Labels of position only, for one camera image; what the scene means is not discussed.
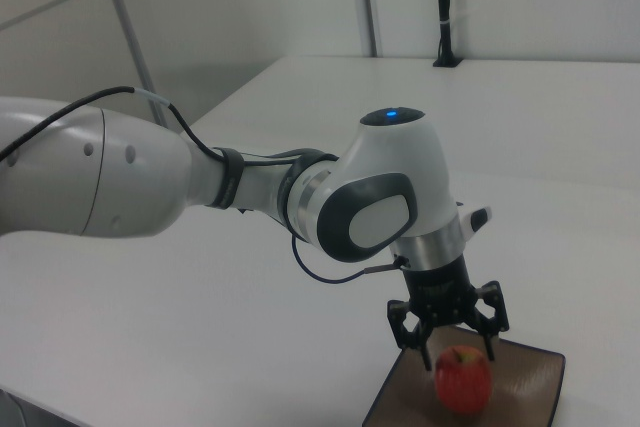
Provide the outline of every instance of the table surface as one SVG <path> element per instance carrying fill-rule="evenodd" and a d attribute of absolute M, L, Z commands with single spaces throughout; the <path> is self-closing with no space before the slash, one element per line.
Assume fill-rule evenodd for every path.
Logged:
<path fill-rule="evenodd" d="M 430 65 L 285 58 L 194 130 L 340 154 L 365 113 L 424 110 L 456 199 L 493 207 L 471 280 L 500 281 L 505 338 L 567 357 L 554 425 L 638 425 L 640 66 Z M 302 255 L 328 276 L 356 268 Z M 399 353 L 386 302 L 407 297 L 401 275 L 316 283 L 258 213 L 193 207 L 148 239 L 11 234 L 0 265 L 0 385 L 80 424 L 356 426 Z"/>

